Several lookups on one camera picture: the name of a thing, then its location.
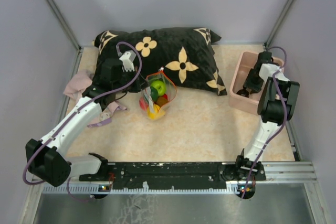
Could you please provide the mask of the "dark mangosteen toy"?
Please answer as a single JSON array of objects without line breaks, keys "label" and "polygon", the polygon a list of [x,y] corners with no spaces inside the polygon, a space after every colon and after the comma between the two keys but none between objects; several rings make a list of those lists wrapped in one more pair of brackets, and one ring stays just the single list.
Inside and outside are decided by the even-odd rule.
[{"label": "dark mangosteen toy", "polygon": [[249,98],[249,92],[245,89],[240,89],[236,94],[242,97]]}]

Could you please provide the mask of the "red toy apple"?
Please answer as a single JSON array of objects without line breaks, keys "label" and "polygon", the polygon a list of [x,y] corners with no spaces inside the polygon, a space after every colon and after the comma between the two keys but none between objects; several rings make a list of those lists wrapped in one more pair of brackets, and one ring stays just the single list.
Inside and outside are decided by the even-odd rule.
[{"label": "red toy apple", "polygon": [[139,99],[139,106],[143,111],[146,111],[149,107],[148,103],[142,97]]}]

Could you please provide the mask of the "dark green toy lime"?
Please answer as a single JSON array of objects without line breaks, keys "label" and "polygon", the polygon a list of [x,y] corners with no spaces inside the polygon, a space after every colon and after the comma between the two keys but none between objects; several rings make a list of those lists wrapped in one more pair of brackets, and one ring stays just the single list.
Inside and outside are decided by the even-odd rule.
[{"label": "dark green toy lime", "polygon": [[151,97],[153,102],[157,101],[157,99],[159,97],[159,94],[158,94],[158,91],[157,91],[156,88],[150,87],[150,97]]}]

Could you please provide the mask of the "light green toy fruit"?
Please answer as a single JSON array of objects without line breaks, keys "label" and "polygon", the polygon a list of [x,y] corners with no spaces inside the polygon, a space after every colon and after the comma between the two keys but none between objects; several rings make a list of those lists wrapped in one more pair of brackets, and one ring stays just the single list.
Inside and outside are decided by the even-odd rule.
[{"label": "light green toy fruit", "polygon": [[162,80],[155,80],[151,83],[151,87],[155,88],[158,96],[163,96],[166,93],[166,84]]}]

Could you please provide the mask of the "clear zip bag orange zipper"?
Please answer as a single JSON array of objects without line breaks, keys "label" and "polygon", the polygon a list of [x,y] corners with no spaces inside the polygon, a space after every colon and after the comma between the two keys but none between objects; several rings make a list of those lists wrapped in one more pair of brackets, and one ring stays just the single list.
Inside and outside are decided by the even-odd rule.
[{"label": "clear zip bag orange zipper", "polygon": [[141,84],[139,106],[148,119],[156,121],[165,116],[176,95],[176,85],[161,67],[158,72],[148,75]]}]

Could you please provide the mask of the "brown toy fruit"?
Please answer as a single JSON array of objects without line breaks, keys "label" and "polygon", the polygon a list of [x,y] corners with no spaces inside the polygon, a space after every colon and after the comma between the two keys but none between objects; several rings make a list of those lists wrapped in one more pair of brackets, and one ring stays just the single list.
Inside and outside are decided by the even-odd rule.
[{"label": "brown toy fruit", "polygon": [[162,107],[162,106],[164,106],[164,105],[167,104],[167,103],[169,103],[168,100],[166,100],[166,99],[164,99],[164,98],[162,98],[162,97],[159,97],[159,98],[157,99],[157,101],[156,101],[155,104],[157,104],[159,107]]}]

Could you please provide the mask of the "red yellow toy mango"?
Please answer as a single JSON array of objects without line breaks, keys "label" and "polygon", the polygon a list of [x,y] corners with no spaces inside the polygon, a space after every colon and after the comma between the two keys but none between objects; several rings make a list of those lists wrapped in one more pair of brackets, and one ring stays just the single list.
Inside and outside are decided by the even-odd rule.
[{"label": "red yellow toy mango", "polygon": [[164,99],[168,100],[168,96],[167,96],[167,94],[166,94],[166,93],[165,93],[165,94],[163,94],[163,95],[162,95],[162,98],[164,98]]}]

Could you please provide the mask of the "yellow toy lemon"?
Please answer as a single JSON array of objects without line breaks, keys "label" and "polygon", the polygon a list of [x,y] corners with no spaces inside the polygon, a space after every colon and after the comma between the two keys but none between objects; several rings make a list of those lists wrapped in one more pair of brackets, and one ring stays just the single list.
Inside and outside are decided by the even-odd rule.
[{"label": "yellow toy lemon", "polygon": [[160,106],[155,104],[153,108],[154,108],[154,112],[150,110],[150,107],[147,108],[147,115],[149,119],[158,120],[162,118],[163,116],[165,116],[165,111]]}]

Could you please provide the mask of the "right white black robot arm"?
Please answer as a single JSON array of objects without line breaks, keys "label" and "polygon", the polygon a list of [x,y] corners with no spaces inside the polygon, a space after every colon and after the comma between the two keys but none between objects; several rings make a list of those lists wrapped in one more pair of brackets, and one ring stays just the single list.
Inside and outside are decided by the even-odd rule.
[{"label": "right white black robot arm", "polygon": [[285,77],[282,66],[275,63],[270,51],[258,55],[247,78],[237,94],[249,97],[261,92],[257,114],[258,129],[251,141],[237,156],[235,175],[242,180],[259,176],[262,171],[261,157],[268,143],[284,128],[294,113],[300,84]]}]

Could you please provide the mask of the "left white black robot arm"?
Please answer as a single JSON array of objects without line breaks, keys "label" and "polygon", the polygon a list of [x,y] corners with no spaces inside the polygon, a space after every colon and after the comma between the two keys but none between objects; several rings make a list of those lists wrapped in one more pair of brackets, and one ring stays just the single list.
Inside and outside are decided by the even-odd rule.
[{"label": "left white black robot arm", "polygon": [[96,154],[67,157],[74,140],[88,126],[102,126],[109,120],[99,121],[100,114],[108,109],[114,112],[120,105],[115,94],[127,90],[138,79],[142,59],[127,51],[120,57],[106,59],[97,66],[98,73],[89,75],[79,71],[67,84],[64,94],[75,99],[70,113],[57,126],[39,140],[31,139],[25,146],[27,164],[23,182],[32,185],[26,178],[31,173],[54,187],[66,180],[90,174],[98,180],[108,177],[109,167]]}]

